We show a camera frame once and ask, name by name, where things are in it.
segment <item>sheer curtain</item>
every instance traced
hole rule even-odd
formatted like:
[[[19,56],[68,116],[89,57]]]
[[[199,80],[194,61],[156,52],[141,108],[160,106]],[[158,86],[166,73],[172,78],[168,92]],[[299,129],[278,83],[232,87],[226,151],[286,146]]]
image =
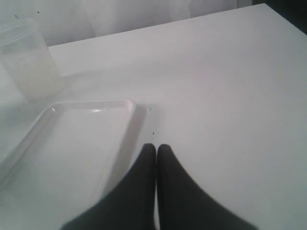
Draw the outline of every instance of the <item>sheer curtain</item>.
[[[234,9],[237,0],[0,0],[0,23],[35,19],[57,45]]]

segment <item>white tray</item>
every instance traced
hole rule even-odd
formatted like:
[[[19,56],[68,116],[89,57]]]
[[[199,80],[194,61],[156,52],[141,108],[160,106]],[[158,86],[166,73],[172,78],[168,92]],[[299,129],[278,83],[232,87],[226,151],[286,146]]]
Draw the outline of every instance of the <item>white tray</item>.
[[[132,101],[46,109],[0,170],[0,229],[56,230],[95,204],[134,110]]]

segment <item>white table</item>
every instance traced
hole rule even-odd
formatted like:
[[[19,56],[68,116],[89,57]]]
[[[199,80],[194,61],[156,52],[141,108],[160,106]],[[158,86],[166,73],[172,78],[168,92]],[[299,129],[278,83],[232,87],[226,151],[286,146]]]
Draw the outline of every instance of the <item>white table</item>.
[[[206,192],[259,229],[307,229],[307,37],[268,6],[50,51],[70,85],[49,103],[133,99],[147,112],[131,163],[143,143],[170,144]]]

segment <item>plastic container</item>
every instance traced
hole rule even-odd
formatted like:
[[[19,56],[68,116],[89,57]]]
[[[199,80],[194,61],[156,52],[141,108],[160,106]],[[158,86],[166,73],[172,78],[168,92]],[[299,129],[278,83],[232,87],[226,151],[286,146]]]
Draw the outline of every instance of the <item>plastic container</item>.
[[[0,62],[27,101],[38,101],[63,86],[59,70],[32,19],[0,27]]]

